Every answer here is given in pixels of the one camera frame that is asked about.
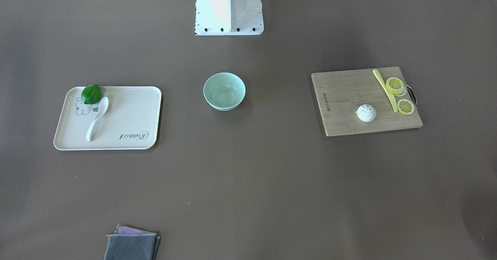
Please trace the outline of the white ceramic spoon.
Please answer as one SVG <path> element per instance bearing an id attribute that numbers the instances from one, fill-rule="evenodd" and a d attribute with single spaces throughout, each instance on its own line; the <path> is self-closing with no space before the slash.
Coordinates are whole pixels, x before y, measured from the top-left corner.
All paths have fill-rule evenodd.
<path id="1" fill-rule="evenodd" d="M 87 134 L 86 134 L 86 140 L 87 141 L 92 141 L 92 133 L 94 131 L 95 125 L 96 125 L 97 121 L 103 115 L 105 115 L 105 113 L 107 112 L 108 108 L 109 108 L 109 98 L 107 96 L 105 96 L 105 97 L 103 97 L 100 100 L 97 114 L 94 117 L 93 121 L 91 122 L 91 124 L 90 124 L 90 126 L 89 126 L 89 128 L 87 130 Z"/>

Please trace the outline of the mint green bowl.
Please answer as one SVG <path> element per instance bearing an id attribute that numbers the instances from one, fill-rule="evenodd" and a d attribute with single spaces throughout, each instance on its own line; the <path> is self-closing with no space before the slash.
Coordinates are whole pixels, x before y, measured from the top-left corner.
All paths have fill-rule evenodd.
<path id="1" fill-rule="evenodd" d="M 229 72 L 220 72 L 209 77 L 203 87 L 203 95 L 207 103 L 220 111 L 237 108 L 245 98 L 245 94 L 244 81 Z"/>

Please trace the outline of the bamboo cutting board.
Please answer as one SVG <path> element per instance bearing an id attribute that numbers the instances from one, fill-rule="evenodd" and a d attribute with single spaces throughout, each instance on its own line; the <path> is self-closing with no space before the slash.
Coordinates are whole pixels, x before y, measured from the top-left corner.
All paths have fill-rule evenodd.
<path id="1" fill-rule="evenodd" d="M 327 136 L 367 134 L 420 128 L 417 111 L 410 115 L 394 112 L 373 69 L 318 72 L 311 75 L 316 100 Z M 377 115 L 371 122 L 357 117 L 361 105 L 371 105 Z"/>

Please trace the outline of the yellow plastic knife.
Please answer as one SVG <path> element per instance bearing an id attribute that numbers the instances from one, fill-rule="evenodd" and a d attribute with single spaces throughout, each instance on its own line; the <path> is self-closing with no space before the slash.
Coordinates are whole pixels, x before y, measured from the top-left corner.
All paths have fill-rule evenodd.
<path id="1" fill-rule="evenodd" d="M 377 69 L 373 69 L 372 70 L 375 78 L 377 79 L 377 81 L 380 83 L 380 86 L 383 88 L 385 94 L 387 95 L 390 103 L 391 103 L 391 106 L 392 106 L 392 109 L 394 112 L 398 112 L 398 106 L 396 104 L 396 98 L 394 96 L 394 94 L 392 92 L 390 92 L 389 90 L 387 90 L 387 87 L 386 87 L 386 83 L 383 79 L 383 77 L 381 76 L 379 70 Z"/>

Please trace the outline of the stacked lemon slices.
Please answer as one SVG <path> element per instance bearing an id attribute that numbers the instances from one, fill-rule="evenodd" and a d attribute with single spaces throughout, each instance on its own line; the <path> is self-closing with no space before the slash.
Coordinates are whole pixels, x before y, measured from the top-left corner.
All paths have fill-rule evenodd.
<path id="1" fill-rule="evenodd" d="M 386 89 L 391 92 L 394 97 L 403 97 L 407 92 L 403 81 L 396 77 L 387 79 Z"/>

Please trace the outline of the cream rabbit print tray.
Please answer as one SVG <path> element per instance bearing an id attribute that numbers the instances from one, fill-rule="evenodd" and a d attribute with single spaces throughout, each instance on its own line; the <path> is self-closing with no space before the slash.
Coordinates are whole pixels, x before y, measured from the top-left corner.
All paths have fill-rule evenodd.
<path id="1" fill-rule="evenodd" d="M 92 140 L 86 134 L 98 104 L 81 100 L 83 87 L 71 88 L 54 136 L 57 150 L 146 150 L 156 143 L 162 92 L 154 86 L 103 86 L 107 112 L 96 122 Z"/>

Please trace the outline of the single lemon slice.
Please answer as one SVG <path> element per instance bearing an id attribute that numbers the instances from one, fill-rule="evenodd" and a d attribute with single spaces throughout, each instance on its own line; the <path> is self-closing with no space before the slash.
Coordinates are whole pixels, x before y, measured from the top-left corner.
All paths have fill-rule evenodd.
<path id="1" fill-rule="evenodd" d="M 409 99 L 400 99 L 396 103 L 397 109 L 399 113 L 404 115 L 410 115 L 415 111 L 415 104 Z"/>

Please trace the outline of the purple folded cloth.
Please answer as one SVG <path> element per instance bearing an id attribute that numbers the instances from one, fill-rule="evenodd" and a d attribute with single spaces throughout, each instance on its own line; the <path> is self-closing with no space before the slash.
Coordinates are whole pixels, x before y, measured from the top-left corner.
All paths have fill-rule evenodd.
<path id="1" fill-rule="evenodd" d="M 116 232 L 116 234 L 147 234 L 146 231 L 140 230 L 140 229 L 135 229 L 131 227 L 120 227 Z"/>

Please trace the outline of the grey folded cloth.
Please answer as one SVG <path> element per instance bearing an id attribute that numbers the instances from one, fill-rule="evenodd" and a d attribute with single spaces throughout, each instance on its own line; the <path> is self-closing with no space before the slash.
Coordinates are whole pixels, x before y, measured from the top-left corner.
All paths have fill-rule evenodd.
<path id="1" fill-rule="evenodd" d="M 123 227 L 117 225 L 116 231 Z M 147 234 L 109 234 L 105 260 L 154 260 L 161 237 L 144 230 Z"/>

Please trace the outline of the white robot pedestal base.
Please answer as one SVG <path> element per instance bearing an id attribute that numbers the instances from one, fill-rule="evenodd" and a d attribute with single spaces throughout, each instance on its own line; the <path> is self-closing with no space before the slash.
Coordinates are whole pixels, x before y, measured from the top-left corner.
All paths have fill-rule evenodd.
<path id="1" fill-rule="evenodd" d="M 262 0 L 196 0 L 195 7 L 195 35 L 261 35 L 264 32 Z"/>

